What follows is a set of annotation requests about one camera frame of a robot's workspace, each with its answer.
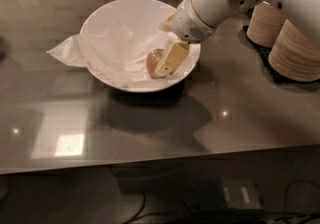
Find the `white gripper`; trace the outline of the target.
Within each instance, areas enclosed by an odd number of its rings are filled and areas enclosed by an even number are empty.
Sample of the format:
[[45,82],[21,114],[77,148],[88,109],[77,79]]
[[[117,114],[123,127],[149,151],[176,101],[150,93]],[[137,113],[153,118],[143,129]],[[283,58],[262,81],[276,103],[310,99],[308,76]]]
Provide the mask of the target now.
[[163,32],[174,32],[181,40],[169,40],[164,48],[163,56],[157,63],[155,73],[167,76],[172,73],[189,55],[190,47],[185,41],[197,44],[205,41],[215,28],[207,26],[198,16],[192,0],[183,0],[175,14],[171,13],[160,24]]

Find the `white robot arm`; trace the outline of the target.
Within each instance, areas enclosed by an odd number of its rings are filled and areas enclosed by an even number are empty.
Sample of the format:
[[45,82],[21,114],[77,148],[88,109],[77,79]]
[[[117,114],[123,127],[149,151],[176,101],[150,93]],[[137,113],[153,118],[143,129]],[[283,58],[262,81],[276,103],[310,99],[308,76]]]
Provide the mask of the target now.
[[189,45],[203,42],[225,19],[263,1],[279,10],[312,43],[319,43],[320,0],[183,0],[173,16],[160,25],[176,37],[165,47],[155,73],[168,75],[185,60]]

